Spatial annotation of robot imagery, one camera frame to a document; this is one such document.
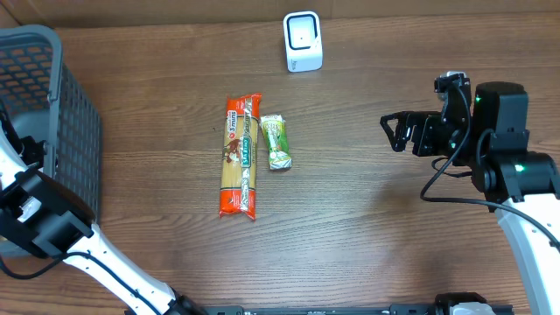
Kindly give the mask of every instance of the snack wrapper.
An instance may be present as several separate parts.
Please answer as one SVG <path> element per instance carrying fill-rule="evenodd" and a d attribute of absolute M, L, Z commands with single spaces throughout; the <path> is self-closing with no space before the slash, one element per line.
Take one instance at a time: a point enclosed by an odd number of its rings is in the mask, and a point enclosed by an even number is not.
<path fill-rule="evenodd" d="M 245 213 L 256 218 L 256 139 L 261 94 L 227 99 L 222 149 L 220 217 Z"/>
<path fill-rule="evenodd" d="M 291 156 L 288 150 L 285 120 L 281 115 L 261 117 L 261 130 L 264 141 L 269 146 L 269 164 L 271 170 L 291 168 Z"/>

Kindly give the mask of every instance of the wood grain surface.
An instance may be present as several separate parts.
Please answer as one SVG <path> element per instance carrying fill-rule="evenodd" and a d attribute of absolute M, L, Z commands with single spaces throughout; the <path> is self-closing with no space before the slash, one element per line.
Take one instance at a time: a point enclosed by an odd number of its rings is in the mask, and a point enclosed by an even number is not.
<path fill-rule="evenodd" d="M 560 11 L 556 0 L 0 0 L 22 24 L 115 27 L 281 21 L 294 11 L 321 18 L 374 18 Z"/>
<path fill-rule="evenodd" d="M 19 26 L 18 21 L 0 3 L 0 28 Z"/>
<path fill-rule="evenodd" d="M 530 147 L 560 161 L 560 15 L 341 19 L 322 24 L 321 70 L 289 74 L 278 22 L 59 30 L 104 125 L 102 228 L 140 267 L 202 305 L 384 306 L 477 291 L 529 313 L 496 219 L 418 194 L 429 158 L 395 153 L 382 115 L 440 110 L 433 78 L 514 81 Z M 268 170 L 257 219 L 218 219 L 226 98 L 262 92 L 286 120 L 293 168 Z M 431 195 L 478 197 L 469 179 Z M 8 261 L 19 272 L 45 262 Z M 2 314 L 120 314 L 93 279 L 59 266 L 0 275 Z"/>

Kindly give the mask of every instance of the plastic crate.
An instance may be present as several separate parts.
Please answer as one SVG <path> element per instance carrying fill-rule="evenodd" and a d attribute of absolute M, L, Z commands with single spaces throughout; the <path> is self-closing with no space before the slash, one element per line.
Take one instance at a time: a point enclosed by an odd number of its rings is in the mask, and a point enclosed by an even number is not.
<path fill-rule="evenodd" d="M 43 173 L 79 195 L 99 220 L 102 123 L 62 55 L 47 27 L 0 30 L 0 112 L 19 137 L 46 140 Z M 0 254 L 18 249 L 0 241 Z"/>

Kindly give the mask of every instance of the black cable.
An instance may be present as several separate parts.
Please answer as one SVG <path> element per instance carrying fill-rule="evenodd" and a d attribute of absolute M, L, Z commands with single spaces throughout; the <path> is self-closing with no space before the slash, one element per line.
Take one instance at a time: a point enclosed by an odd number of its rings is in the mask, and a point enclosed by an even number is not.
<path fill-rule="evenodd" d="M 443 161 L 443 160 L 445 160 L 445 159 L 447 159 L 447 157 L 438 157 L 438 158 L 436 158 L 435 160 L 431 161 L 431 168 L 434 169 L 434 170 L 436 170 L 436 171 L 439 171 L 439 169 L 438 169 L 438 167 L 436 166 L 436 164 L 437 164 L 439 161 Z M 472 172 L 472 171 L 463 171 L 463 172 L 461 172 L 461 173 L 448 173 L 448 172 L 445 172 L 445 171 L 444 171 L 444 174 L 447 175 L 447 176 L 451 176 L 451 177 L 453 177 L 453 178 L 455 178 L 455 179 L 461 179 L 461 178 L 463 178 L 463 177 L 467 177 L 467 176 L 473 175 L 473 172 Z"/>
<path fill-rule="evenodd" d="M 12 277 L 12 278 L 17 279 L 17 280 L 30 280 L 30 279 L 33 279 L 33 278 L 36 278 L 36 277 L 39 277 L 39 276 L 43 275 L 48 270 L 51 270 L 54 266 L 61 263 L 63 260 L 64 260 L 64 258 L 57 258 L 54 261 L 52 261 L 51 263 L 47 264 L 43 269 L 41 269 L 41 270 L 39 270 L 35 273 L 32 273 L 30 275 L 19 275 L 17 273 L 12 272 L 8 268 L 8 266 L 6 266 L 6 264 L 4 263 L 4 260 L 0 256 L 0 270 L 2 270 L 3 273 L 5 273 L 6 276 L 8 276 L 8 277 Z"/>
<path fill-rule="evenodd" d="M 126 289 L 128 292 L 130 292 L 131 295 L 133 295 L 135 298 L 139 299 L 144 304 L 146 304 L 156 315 L 162 315 L 158 311 L 158 309 L 152 303 L 150 303 L 150 301 L 148 301 L 145 297 L 141 296 L 140 293 L 138 293 L 137 290 L 133 290 L 132 288 L 130 288 L 130 286 L 128 286 L 119 276 L 117 276 L 115 274 L 115 272 L 113 272 L 113 270 L 111 270 L 109 267 L 107 267 L 107 265 L 105 265 L 103 262 L 100 262 L 97 258 L 93 257 L 91 254 L 80 253 L 80 252 L 64 254 L 64 255 L 56 258 L 54 261 L 52 261 L 48 265 L 46 265 L 43 269 L 41 269 L 41 270 L 39 270 L 35 273 L 32 273 L 30 275 L 20 275 L 20 274 L 17 274 L 15 272 L 11 271 L 6 266 L 6 264 L 4 263 L 4 260 L 0 256 L 0 270 L 2 270 L 8 277 L 12 277 L 12 278 L 18 279 L 18 280 L 30 280 L 30 279 L 33 279 L 35 277 L 39 277 L 39 276 L 43 275 L 48 270 L 51 270 L 54 266 L 58 265 L 59 263 L 61 263 L 65 259 L 67 259 L 68 257 L 72 257 L 72 256 L 82 256 L 82 257 L 84 257 L 86 259 L 89 259 L 92 262 L 96 263 L 99 267 L 101 267 L 103 270 L 105 270 L 110 276 L 112 276 L 124 289 Z"/>
<path fill-rule="evenodd" d="M 484 138 L 486 138 L 488 135 L 491 135 L 493 132 L 494 132 L 494 130 L 492 128 L 485 129 L 480 134 L 479 141 L 476 143 L 476 156 L 475 156 L 475 158 L 476 158 L 476 165 L 478 167 L 482 166 L 482 163 L 480 162 L 480 158 L 481 158 L 480 150 L 482 148 L 482 143 L 484 142 Z"/>
<path fill-rule="evenodd" d="M 465 137 L 463 138 L 463 140 L 461 141 L 461 144 L 458 146 L 458 148 L 455 150 L 455 152 L 453 152 L 451 157 L 449 157 L 447 162 L 445 162 L 445 164 L 441 167 L 441 169 L 439 169 L 439 171 L 437 171 L 436 174 L 434 174 L 434 176 L 422 188 L 422 191 L 420 192 L 420 199 L 422 199 L 424 201 L 429 201 L 429 202 L 462 203 L 462 204 L 495 207 L 495 208 L 499 208 L 503 211 L 510 212 L 511 214 L 518 215 L 518 216 L 522 217 L 524 220 L 526 220 L 529 223 L 531 223 L 532 225 L 534 225 L 541 232 L 543 232 L 550 239 L 550 246 L 556 247 L 556 249 L 558 249 L 558 251 L 560 252 L 560 242 L 547 228 L 545 228 L 541 223 L 539 223 L 537 220 L 533 219 L 531 216 L 529 216 L 529 215 L 527 215 L 527 214 L 525 214 L 525 213 L 523 213 L 523 212 L 521 212 L 521 211 L 519 211 L 519 210 L 517 210 L 517 209 L 515 209 L 511 206 L 504 206 L 504 205 L 501 205 L 501 204 L 497 204 L 495 202 L 490 202 L 490 201 L 486 201 L 486 200 L 479 200 L 479 199 L 446 198 L 446 197 L 442 198 L 442 197 L 426 197 L 425 196 L 426 192 L 428 192 L 428 189 L 430 189 L 430 187 L 434 184 L 434 182 L 441 176 L 441 174 L 443 174 L 445 172 L 445 169 L 447 169 L 447 167 L 457 157 L 457 155 L 459 154 L 459 152 L 461 151 L 463 146 L 466 144 L 466 140 L 467 140 L 468 135 L 471 131 L 471 110 L 469 109 L 469 105 L 468 105 L 468 102 L 466 101 L 465 94 L 463 93 L 463 91 L 461 91 L 461 89 L 456 84 L 452 84 L 452 86 L 455 89 L 457 89 L 458 92 L 461 94 L 461 97 L 463 98 L 463 103 L 465 104 L 465 110 L 466 110 L 466 113 L 467 113 L 467 123 L 466 123 Z"/>

